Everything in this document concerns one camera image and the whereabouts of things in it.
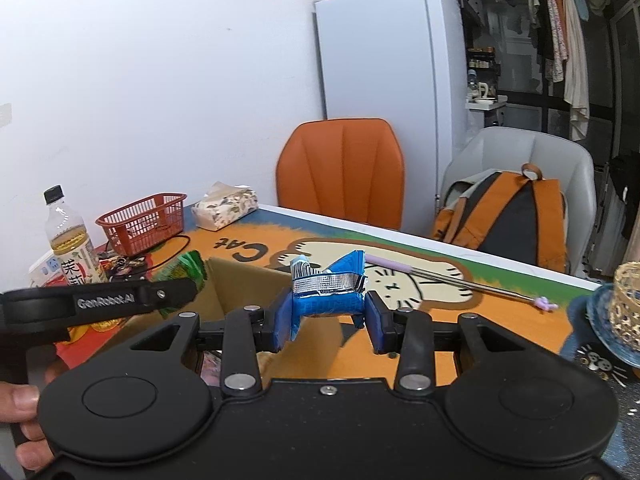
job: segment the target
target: human hand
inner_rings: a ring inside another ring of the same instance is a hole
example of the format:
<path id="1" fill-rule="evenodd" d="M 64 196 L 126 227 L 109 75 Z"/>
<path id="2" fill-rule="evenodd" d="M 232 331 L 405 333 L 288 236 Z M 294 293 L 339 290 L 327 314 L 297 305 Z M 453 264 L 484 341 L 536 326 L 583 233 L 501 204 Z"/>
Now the human hand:
<path id="1" fill-rule="evenodd" d="M 45 382 L 49 384 L 69 368 L 57 359 L 45 372 Z M 24 436 L 30 442 L 20 444 L 15 456 L 25 469 L 37 470 L 53 460 L 53 453 L 44 438 L 42 428 L 36 420 L 36 409 L 40 392 L 29 384 L 9 384 L 0 382 L 0 422 L 19 422 Z"/>

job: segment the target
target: black bottle cap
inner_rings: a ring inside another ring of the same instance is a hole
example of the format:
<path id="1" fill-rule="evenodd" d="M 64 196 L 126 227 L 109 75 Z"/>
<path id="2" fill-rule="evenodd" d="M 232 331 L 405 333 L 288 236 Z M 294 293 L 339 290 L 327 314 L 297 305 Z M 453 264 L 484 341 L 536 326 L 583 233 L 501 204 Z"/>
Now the black bottle cap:
<path id="1" fill-rule="evenodd" d="M 64 198 L 64 196 L 65 194 L 62 193 L 60 186 L 51 187 L 44 192 L 44 200 L 46 200 L 47 205 L 57 202 L 61 198 Z"/>

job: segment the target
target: floral tissue package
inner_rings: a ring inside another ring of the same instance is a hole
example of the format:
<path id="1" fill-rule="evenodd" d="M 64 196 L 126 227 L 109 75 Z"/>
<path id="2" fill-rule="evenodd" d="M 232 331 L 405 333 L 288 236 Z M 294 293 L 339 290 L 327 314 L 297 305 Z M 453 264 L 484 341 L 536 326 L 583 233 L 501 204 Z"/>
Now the floral tissue package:
<path id="1" fill-rule="evenodd" d="M 196 225 L 218 231 L 258 209 L 255 192 L 248 186 L 228 186 L 216 182 L 200 202 L 191 208 Z"/>

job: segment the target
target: basket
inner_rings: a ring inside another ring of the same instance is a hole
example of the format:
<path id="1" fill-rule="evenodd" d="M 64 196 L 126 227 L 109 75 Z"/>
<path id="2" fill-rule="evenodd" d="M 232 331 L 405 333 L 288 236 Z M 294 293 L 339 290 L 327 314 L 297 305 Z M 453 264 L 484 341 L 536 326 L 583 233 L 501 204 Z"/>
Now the basket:
<path id="1" fill-rule="evenodd" d="M 136 256 L 184 229 L 185 194 L 160 193 L 102 215 L 95 223 L 104 229 L 113 250 Z"/>
<path id="2" fill-rule="evenodd" d="M 640 350 L 640 262 L 622 264 L 616 270 L 609 321 L 620 341 Z"/>

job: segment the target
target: purple handle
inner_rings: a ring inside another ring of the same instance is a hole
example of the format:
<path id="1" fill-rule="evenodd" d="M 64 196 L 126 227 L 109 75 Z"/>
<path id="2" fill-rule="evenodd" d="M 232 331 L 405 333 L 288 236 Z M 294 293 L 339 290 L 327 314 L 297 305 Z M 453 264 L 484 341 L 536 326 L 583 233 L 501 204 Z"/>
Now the purple handle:
<path id="1" fill-rule="evenodd" d="M 387 260 L 386 258 L 381 258 L 380 256 L 374 256 L 373 254 L 365 254 L 364 261 L 368 264 L 374 264 L 380 267 L 386 267 L 387 269 L 398 270 L 399 272 L 406 272 L 407 274 L 411 274 L 412 272 L 414 272 L 414 268 L 412 266 L 399 264 L 398 262 Z"/>

